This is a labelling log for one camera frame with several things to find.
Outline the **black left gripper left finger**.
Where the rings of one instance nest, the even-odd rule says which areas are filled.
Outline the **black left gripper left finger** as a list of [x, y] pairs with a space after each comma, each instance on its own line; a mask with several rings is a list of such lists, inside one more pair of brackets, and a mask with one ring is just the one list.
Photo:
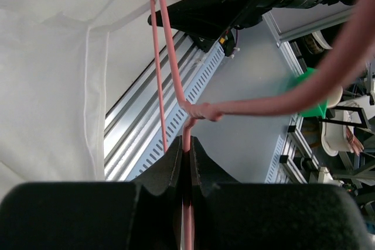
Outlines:
[[178, 249], [182, 141], [131, 181], [34, 182], [1, 202], [2, 249]]

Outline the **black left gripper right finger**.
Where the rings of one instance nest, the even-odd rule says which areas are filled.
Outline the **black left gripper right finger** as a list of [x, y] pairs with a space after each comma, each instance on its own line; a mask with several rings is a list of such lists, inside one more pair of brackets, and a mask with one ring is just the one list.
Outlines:
[[351, 196], [330, 184], [240, 183], [190, 149], [196, 249], [368, 249]]

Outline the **pink hanger of white top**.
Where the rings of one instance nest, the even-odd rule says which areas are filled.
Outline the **pink hanger of white top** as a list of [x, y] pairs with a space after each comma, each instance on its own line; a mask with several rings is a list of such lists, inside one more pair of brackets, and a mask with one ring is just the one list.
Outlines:
[[[310, 108], [358, 75], [374, 45], [374, 0], [358, 0], [333, 50], [309, 79], [291, 91], [256, 100], [191, 104], [179, 73], [172, 72], [179, 105], [190, 120], [216, 122], [224, 115], [276, 116]], [[209, 217], [186, 227], [189, 248], [200, 249], [372, 249], [359, 212], [340, 188], [330, 184], [217, 184], [207, 198]]]

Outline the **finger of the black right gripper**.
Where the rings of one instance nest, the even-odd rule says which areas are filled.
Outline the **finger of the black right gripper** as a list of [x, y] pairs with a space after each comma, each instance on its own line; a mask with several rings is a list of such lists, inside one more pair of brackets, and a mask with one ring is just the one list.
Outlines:
[[225, 31], [252, 27], [261, 21], [260, 0], [181, 0], [162, 4], [156, 25], [183, 31], [191, 36], [216, 40]]

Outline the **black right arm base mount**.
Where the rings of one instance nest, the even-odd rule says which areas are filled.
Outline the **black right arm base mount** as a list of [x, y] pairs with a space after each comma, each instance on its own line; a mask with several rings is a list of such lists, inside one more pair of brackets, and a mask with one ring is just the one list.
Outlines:
[[238, 31], [232, 29], [225, 31], [217, 40], [203, 39], [197, 36], [189, 36], [194, 44], [203, 52], [207, 53], [216, 43], [219, 43], [223, 53], [226, 57], [234, 57], [235, 52], [239, 50], [238, 44]]

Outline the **white tank top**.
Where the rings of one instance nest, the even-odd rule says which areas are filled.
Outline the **white tank top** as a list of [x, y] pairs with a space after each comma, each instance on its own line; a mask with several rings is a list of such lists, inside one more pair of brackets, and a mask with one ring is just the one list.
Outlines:
[[1, 0], [1, 195], [104, 179], [104, 121], [154, 57], [149, 0]]

